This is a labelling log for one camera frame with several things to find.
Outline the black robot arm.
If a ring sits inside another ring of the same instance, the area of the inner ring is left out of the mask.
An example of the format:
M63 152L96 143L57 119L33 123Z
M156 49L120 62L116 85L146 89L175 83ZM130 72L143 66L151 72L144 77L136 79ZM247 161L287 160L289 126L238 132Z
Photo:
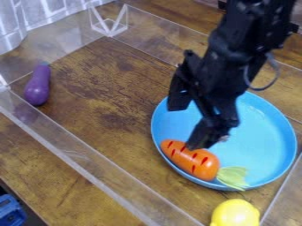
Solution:
M278 68L271 50L293 34L297 0L227 0L226 14L207 39L206 54L184 51L171 79L167 109L194 103L202 113L186 147L208 148L239 125L236 98L251 87L263 64Z

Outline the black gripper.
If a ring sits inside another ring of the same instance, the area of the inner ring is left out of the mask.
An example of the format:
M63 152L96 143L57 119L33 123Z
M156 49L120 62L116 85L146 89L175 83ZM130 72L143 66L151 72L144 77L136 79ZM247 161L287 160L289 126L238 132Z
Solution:
M208 53L200 57L192 50L184 51L170 83L167 109L186 110L194 101L202 113L186 142L190 150L210 148L227 139L230 129L239 125L236 98L246 90L238 65Z

